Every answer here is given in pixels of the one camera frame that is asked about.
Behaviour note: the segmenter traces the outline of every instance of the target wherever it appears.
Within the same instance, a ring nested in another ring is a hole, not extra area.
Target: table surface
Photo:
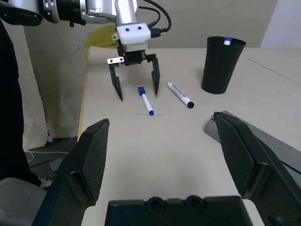
[[[110,120],[107,160],[95,207],[83,226],[104,225],[110,200],[185,199],[239,195],[221,146],[203,132],[215,111],[237,117],[301,150],[301,48],[246,48],[226,93],[209,94],[200,84],[206,49],[149,49],[160,66],[158,96],[152,65],[120,66],[121,102],[107,65],[116,50],[91,48],[82,101],[79,135],[91,124]],[[167,87],[176,85],[194,103],[188,109]],[[138,95],[146,90],[155,115],[149,116]],[[263,225],[254,204],[244,201],[254,225]]]

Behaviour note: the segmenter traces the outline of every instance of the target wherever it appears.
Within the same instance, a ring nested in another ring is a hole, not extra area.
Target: black marker cap
[[[188,103],[187,103],[187,107],[188,107],[189,109],[193,108],[193,107],[194,107],[194,103],[193,103],[192,101],[188,102]]]

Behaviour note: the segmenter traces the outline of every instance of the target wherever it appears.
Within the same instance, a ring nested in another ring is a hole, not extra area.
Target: black plastic cup
[[[202,81],[202,89],[208,93],[226,92],[236,63],[246,43],[232,39],[231,44],[224,45],[225,37],[207,38],[207,54]]]

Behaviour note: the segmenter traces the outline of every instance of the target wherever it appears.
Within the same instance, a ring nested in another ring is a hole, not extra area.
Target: white marker
[[[187,96],[185,96],[185,94],[183,94],[174,84],[168,82],[167,86],[188,108],[194,107],[194,103]]]
[[[147,99],[146,95],[145,95],[145,89],[143,88],[143,86],[138,86],[138,93],[140,96],[142,96],[142,99],[144,101],[144,104],[149,112],[149,114],[151,116],[154,115],[154,110],[151,107],[151,104],[149,103],[149,100]]]

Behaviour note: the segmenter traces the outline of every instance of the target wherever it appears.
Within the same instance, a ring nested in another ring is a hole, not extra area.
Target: marker
[[[224,45],[229,46],[231,44],[232,38],[225,38]]]
[[[142,99],[144,101],[144,104],[147,108],[147,111],[149,112],[149,114],[151,116],[154,115],[154,110],[151,107],[151,104],[149,103],[149,100],[147,99],[146,95],[145,95],[145,89],[143,88],[143,86],[138,86],[138,93],[140,96],[142,96]]]
[[[194,107],[194,103],[183,94],[174,84],[168,82],[169,89],[190,109]]]

